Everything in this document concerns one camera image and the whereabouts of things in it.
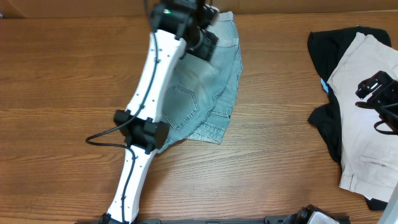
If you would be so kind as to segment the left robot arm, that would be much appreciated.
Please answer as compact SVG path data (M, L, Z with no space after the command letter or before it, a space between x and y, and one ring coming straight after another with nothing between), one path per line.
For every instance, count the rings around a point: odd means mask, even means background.
M113 202L99 223L137 222L149 166L169 133L169 125L161 120L167 86L185 54L210 60L218 38L206 28L219 12L205 1L161 1L146 10L150 25L146 62L131 101L114 114L113 130L124 136L124 165Z

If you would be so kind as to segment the light blue denim shorts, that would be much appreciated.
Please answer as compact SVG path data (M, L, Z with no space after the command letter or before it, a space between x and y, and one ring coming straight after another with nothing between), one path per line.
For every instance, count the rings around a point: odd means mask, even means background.
M190 54L175 67L162 107L170 131L161 151L183 139L219 144L236 101L243 61L231 11L208 27L218 42L210 61Z

